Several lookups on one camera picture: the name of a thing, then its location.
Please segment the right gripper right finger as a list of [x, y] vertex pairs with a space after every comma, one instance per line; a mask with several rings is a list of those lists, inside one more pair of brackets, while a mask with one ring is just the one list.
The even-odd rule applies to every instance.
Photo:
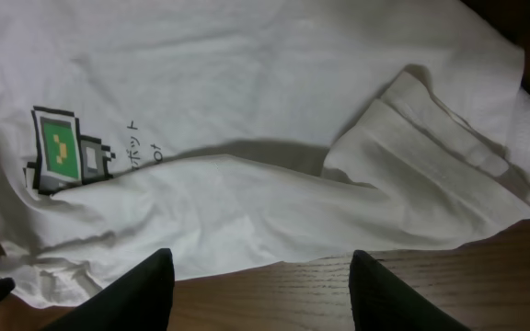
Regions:
[[356, 331], [468, 330], [362, 250], [352, 255], [349, 290]]

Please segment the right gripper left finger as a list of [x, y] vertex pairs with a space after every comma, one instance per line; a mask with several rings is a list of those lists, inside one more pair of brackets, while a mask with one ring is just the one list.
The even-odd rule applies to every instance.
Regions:
[[161, 248], [45, 328], [52, 331], [166, 331], [174, 285], [171, 251]]

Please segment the white printed t-shirt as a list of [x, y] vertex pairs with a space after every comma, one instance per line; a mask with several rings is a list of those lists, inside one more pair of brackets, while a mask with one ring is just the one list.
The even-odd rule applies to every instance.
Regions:
[[0, 279], [77, 306], [530, 219], [524, 53], [458, 1], [0, 1]]

